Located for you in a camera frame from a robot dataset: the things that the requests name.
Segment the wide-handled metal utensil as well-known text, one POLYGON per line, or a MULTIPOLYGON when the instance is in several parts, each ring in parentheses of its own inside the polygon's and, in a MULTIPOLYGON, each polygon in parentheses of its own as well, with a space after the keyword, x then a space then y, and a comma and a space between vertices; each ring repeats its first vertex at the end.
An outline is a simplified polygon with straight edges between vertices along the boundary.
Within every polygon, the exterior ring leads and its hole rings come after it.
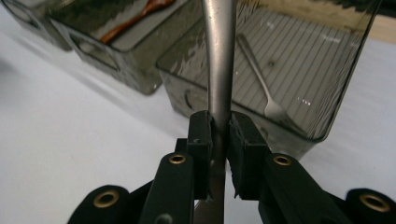
POLYGON ((209 198, 198 202, 193 224, 223 224, 235 37, 235 0, 203 0, 208 59, 208 111, 213 118, 209 198))

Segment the wooden spoon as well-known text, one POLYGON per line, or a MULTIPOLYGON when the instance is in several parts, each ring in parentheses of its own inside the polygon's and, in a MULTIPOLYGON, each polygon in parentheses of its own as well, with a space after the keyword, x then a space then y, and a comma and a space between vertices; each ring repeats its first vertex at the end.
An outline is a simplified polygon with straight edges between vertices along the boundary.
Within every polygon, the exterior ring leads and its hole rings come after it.
POLYGON ((174 4, 176 0, 148 0, 144 8, 137 13, 134 17, 121 23, 104 34, 100 41, 104 44, 108 44, 113 41, 118 35, 132 27, 137 22, 143 20, 148 14, 156 12, 160 9, 166 8, 174 4))

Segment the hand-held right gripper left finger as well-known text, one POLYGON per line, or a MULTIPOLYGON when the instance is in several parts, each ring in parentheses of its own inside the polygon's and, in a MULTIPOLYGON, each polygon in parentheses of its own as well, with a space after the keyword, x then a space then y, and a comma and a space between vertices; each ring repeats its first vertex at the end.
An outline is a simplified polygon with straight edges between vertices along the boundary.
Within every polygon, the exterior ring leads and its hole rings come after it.
POLYGON ((196 200, 206 200, 210 195, 211 121, 212 118, 207 111, 196 112, 190 117, 187 153, 193 157, 196 200))

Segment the slim metal fork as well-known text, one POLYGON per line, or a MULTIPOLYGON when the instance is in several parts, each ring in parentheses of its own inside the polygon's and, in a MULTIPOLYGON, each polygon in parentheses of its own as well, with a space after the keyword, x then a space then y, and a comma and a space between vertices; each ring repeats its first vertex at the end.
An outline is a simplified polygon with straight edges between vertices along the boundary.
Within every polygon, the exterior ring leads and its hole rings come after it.
POLYGON ((262 70, 259 67, 259 64, 253 54, 253 51, 246 37, 242 34, 238 34, 236 36, 236 42, 245 57, 247 58, 248 63, 250 64, 252 70, 254 71, 264 90, 267 99, 267 104, 263 110, 264 116, 276 122, 286 122, 290 120, 290 117, 288 116, 286 110, 273 99, 271 93, 269 92, 269 88, 267 87, 266 82, 263 78, 262 70))

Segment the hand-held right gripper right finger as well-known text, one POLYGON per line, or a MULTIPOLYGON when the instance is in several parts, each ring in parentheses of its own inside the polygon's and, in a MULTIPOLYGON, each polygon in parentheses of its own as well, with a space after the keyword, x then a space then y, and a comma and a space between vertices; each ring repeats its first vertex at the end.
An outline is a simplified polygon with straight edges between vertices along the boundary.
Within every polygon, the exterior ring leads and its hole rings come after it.
POLYGON ((231 166, 234 196, 258 200, 262 185, 262 163, 270 153, 252 119, 233 112, 230 120, 228 162, 231 166))

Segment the smoky clear plastic bin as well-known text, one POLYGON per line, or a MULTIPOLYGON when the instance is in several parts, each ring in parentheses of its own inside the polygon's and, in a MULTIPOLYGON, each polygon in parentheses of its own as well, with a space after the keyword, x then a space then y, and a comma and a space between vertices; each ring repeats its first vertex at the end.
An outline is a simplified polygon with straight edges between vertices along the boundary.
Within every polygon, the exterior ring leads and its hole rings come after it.
POLYGON ((149 0, 61 0, 49 19, 80 59, 143 94, 162 83, 158 58, 202 18, 201 0, 176 0, 150 13, 110 43, 107 32, 136 16, 149 0))
POLYGON ((264 116, 262 85, 237 42, 232 109, 248 115, 274 152, 300 159, 332 127, 381 0, 236 0, 273 99, 290 120, 264 116))
POLYGON ((23 28, 40 36, 53 46, 71 48, 48 18, 49 8, 60 0, 0 0, 6 11, 23 28))

